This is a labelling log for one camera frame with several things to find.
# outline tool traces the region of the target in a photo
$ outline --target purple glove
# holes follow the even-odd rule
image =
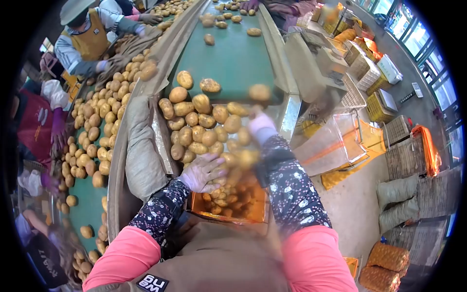
[[[274,122],[262,112],[260,107],[253,107],[250,119],[248,130],[259,145],[262,146],[270,137],[278,134]]]
[[[54,109],[54,119],[52,121],[52,135],[50,136],[50,143],[52,143],[53,150],[62,150],[66,144],[66,131],[65,120],[63,117],[63,110],[61,107]]]
[[[242,2],[240,4],[240,9],[244,9],[247,12],[250,9],[254,9],[255,11],[258,11],[259,4],[260,4],[259,0],[250,0],[250,1],[247,1],[247,2]]]
[[[220,188],[220,184],[207,185],[208,181],[227,175],[226,169],[214,170],[226,161],[224,158],[217,158],[218,156],[217,153],[198,156],[183,170],[178,179],[193,192],[212,192]]]

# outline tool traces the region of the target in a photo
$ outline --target pink shirt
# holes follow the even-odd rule
[[[358,292],[338,247],[337,233],[310,226],[292,234],[282,246],[284,273],[294,292]],[[131,281],[156,264],[159,244],[143,230],[126,226],[96,262],[83,291]]]

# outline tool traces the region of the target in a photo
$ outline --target plastic bag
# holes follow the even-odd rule
[[[418,218],[418,212],[420,209],[416,197],[384,211],[379,216],[380,233],[383,234],[410,218]]]
[[[152,194],[167,185],[168,179],[154,146],[149,126],[149,98],[138,96],[128,105],[128,149],[125,171],[128,188],[146,203]]]
[[[379,183],[376,187],[378,205],[380,212],[384,210],[387,204],[404,202],[412,198],[417,191],[418,174],[408,178],[400,178],[387,183]]]

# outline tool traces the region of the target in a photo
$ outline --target orange bag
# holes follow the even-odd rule
[[[425,152],[426,173],[429,177],[435,177],[439,173],[441,166],[441,156],[433,144],[432,135],[430,130],[424,126],[416,125],[412,129],[413,135],[422,135],[423,138],[423,151]]]

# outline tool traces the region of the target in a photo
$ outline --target striped sleeve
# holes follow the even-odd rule
[[[54,51],[62,66],[70,75],[73,75],[73,70],[82,59],[81,54],[73,47],[71,39],[67,36],[60,35],[55,42]]]

